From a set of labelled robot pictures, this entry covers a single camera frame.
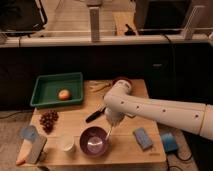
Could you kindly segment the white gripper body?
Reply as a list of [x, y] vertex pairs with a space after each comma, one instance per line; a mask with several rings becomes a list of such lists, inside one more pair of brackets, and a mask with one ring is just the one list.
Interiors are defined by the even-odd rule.
[[111, 109], [107, 109], [105, 111], [106, 120], [112, 126], [116, 127], [120, 124], [120, 122], [124, 119], [124, 114], [120, 112], [112, 111]]

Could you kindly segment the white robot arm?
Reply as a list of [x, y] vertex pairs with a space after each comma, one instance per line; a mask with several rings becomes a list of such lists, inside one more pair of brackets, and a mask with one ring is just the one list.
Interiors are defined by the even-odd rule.
[[131, 91], [132, 84], [120, 79], [105, 94], [106, 118], [112, 126], [132, 114], [213, 141], [213, 105], [136, 97]]

